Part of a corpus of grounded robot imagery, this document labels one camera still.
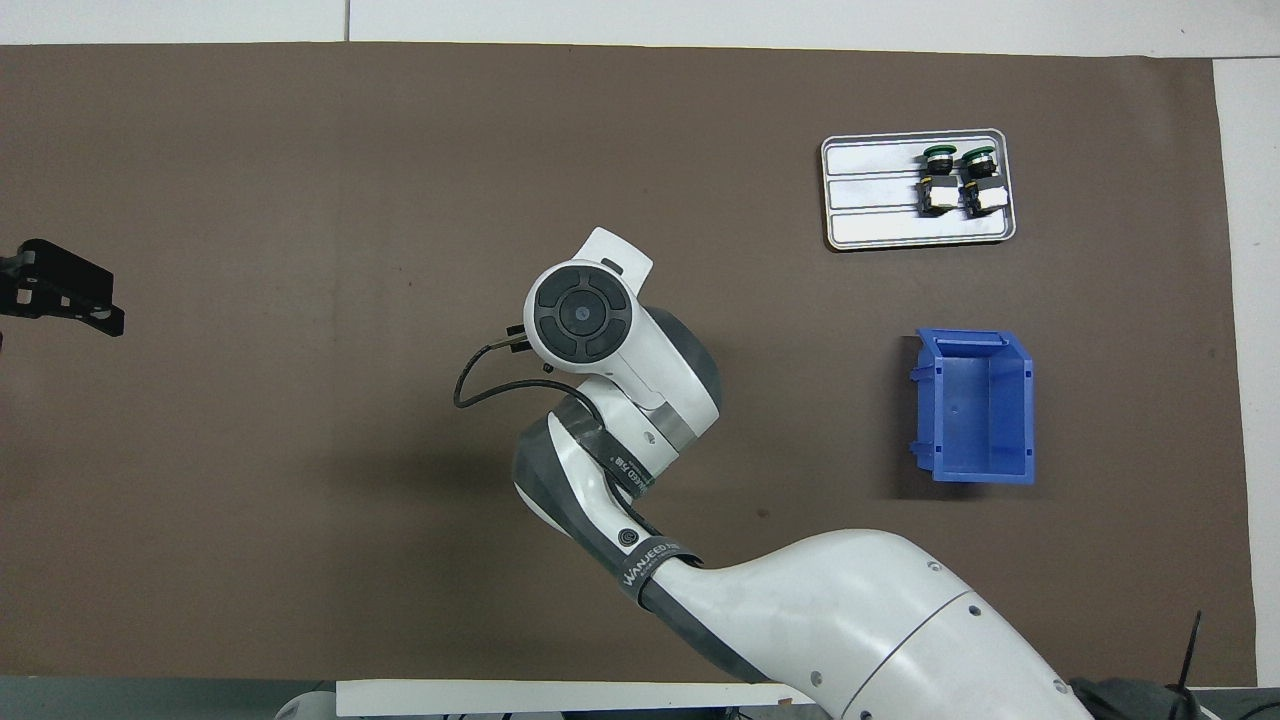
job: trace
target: gray floor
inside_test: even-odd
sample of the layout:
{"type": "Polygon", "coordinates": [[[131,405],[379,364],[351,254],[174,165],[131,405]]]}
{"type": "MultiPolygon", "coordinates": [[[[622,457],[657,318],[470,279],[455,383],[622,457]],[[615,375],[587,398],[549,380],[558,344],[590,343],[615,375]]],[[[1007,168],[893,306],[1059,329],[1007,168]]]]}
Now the gray floor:
{"type": "MultiPolygon", "coordinates": [[[[317,680],[200,680],[184,678],[0,676],[4,720],[271,720],[317,680]]],[[[815,706],[744,707],[754,720],[826,720],[815,706]]],[[[516,715],[545,720],[552,714],[516,715]]],[[[485,720],[475,715],[470,720],[485,720]]]]}

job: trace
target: circular button panel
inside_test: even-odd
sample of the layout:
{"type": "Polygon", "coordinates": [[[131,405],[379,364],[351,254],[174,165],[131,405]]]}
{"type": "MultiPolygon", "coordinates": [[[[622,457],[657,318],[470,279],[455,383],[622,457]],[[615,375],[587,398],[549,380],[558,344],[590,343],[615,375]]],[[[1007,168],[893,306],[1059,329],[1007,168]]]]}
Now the circular button panel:
{"type": "Polygon", "coordinates": [[[631,300],[608,270],[570,265],[538,288],[534,327],[562,360],[585,365],[613,354],[631,329],[631,300]]]}

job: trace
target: black mount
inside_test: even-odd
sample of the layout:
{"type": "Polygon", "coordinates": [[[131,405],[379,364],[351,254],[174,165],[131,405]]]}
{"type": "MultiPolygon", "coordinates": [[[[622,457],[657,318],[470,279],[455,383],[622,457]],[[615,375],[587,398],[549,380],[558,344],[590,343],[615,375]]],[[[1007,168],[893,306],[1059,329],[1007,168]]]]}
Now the black mount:
{"type": "Polygon", "coordinates": [[[0,258],[0,315],[72,318],[119,337],[124,310],[111,305],[114,279],[47,240],[28,240],[13,258],[0,258]]]}

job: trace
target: white panel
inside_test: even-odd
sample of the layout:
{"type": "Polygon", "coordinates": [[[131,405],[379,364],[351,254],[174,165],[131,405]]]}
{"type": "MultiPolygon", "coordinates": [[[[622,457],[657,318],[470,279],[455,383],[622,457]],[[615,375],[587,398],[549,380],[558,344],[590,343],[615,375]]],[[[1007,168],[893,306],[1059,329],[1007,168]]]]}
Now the white panel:
{"type": "MultiPolygon", "coordinates": [[[[952,213],[961,213],[957,217],[965,218],[963,222],[966,223],[965,232],[970,236],[991,236],[1000,237],[1000,233],[1005,229],[1005,220],[1000,215],[987,215],[984,218],[969,218],[963,215],[964,210],[952,210],[952,213]]],[[[876,238],[901,238],[911,240],[920,237],[933,237],[937,231],[929,229],[929,225],[920,222],[920,215],[915,210],[908,210],[904,213],[854,213],[849,215],[833,215],[831,218],[831,234],[836,242],[845,245],[858,245],[859,240],[876,237],[876,238]]],[[[947,242],[954,238],[942,237],[938,242],[947,242]]]]}
{"type": "Polygon", "coordinates": [[[1280,201],[1267,159],[1280,149],[1280,60],[1216,60],[1231,232],[1235,346],[1249,489],[1258,684],[1280,685],[1280,201]]]}
{"type": "Polygon", "coordinates": [[[0,45],[343,38],[346,0],[0,0],[0,45]]]}
{"type": "Polygon", "coordinates": [[[902,642],[842,710],[841,720],[1093,720],[975,593],[957,597],[902,642]]]}
{"type": "Polygon", "coordinates": [[[762,675],[805,688],[833,717],[911,633],[972,592],[906,538],[878,530],[822,533],[716,570],[666,562],[653,579],[762,675]]]}
{"type": "MultiPolygon", "coordinates": [[[[847,181],[832,181],[829,187],[831,208],[833,210],[849,210],[852,208],[872,208],[876,205],[905,205],[915,208],[918,195],[915,183],[920,179],[919,173],[911,176],[890,176],[858,178],[847,181]]],[[[960,190],[956,186],[956,200],[960,199],[960,190]]]]}
{"type": "Polygon", "coordinates": [[[338,715],[442,715],[812,703],[773,683],[535,683],[516,680],[347,680],[338,715]]]}
{"type": "Polygon", "coordinates": [[[1280,54],[1267,0],[352,0],[352,40],[1027,55],[1280,54]]]}

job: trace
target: black clamp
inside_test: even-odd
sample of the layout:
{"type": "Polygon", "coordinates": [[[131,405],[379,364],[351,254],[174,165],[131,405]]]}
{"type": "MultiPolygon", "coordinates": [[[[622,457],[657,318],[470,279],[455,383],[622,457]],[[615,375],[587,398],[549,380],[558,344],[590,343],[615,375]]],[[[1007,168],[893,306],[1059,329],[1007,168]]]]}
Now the black clamp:
{"type": "Polygon", "coordinates": [[[618,568],[618,585],[622,588],[622,592],[631,598],[631,602],[644,607],[644,603],[640,602],[640,592],[654,571],[658,570],[658,566],[672,557],[682,557],[701,564],[700,557],[668,537],[653,536],[641,541],[618,568]]]}
{"type": "Polygon", "coordinates": [[[0,258],[0,315],[72,318],[111,337],[124,334],[124,310],[111,305],[115,277],[47,240],[28,240],[0,258]]]}

